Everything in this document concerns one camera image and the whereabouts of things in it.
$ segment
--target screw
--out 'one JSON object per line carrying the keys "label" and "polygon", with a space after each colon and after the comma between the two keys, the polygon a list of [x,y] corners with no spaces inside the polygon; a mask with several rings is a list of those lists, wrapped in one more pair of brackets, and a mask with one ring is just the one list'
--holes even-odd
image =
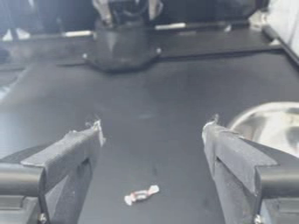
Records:
{"label": "screw", "polygon": [[89,58],[89,56],[87,56],[85,53],[82,53],[81,58],[82,58],[83,60],[86,60],[86,59]]}
{"label": "screw", "polygon": [[157,54],[161,54],[161,52],[162,52],[162,49],[161,49],[161,48],[157,48],[157,49],[156,49],[156,53],[157,53]]}
{"label": "screw", "polygon": [[41,213],[41,214],[39,214],[38,222],[39,222],[41,224],[46,223],[45,213]]}
{"label": "screw", "polygon": [[257,214],[256,215],[256,218],[254,218],[254,224],[262,224],[264,222],[262,222],[262,218],[261,218],[261,216]]}

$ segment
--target black table surface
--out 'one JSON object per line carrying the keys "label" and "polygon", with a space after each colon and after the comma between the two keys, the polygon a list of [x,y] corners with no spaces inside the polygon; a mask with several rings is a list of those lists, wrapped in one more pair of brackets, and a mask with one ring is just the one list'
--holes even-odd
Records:
{"label": "black table surface", "polygon": [[[134,73],[27,66],[0,107],[0,158],[101,119],[106,144],[78,223],[222,224],[201,144],[213,114],[299,100],[296,67],[278,53],[164,62]],[[126,206],[125,194],[161,192]]]}

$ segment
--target silver bowl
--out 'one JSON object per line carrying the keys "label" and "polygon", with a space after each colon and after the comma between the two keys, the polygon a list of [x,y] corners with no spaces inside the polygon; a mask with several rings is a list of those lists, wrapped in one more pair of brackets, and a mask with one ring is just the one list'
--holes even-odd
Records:
{"label": "silver bowl", "polygon": [[250,108],[228,128],[246,140],[299,158],[299,102],[272,102]]}

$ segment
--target candy wrapper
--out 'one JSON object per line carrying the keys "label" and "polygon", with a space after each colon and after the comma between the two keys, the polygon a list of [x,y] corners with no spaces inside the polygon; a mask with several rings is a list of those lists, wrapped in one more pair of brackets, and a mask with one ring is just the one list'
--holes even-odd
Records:
{"label": "candy wrapper", "polygon": [[132,192],[129,195],[124,197],[125,203],[132,206],[133,203],[148,200],[156,193],[160,192],[160,188],[157,185],[152,185],[148,190]]}

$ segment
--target white wall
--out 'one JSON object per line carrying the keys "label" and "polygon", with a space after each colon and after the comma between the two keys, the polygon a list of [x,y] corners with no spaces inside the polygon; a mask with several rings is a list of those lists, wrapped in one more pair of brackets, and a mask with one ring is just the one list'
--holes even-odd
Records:
{"label": "white wall", "polygon": [[266,21],[299,55],[299,0],[272,0]]}

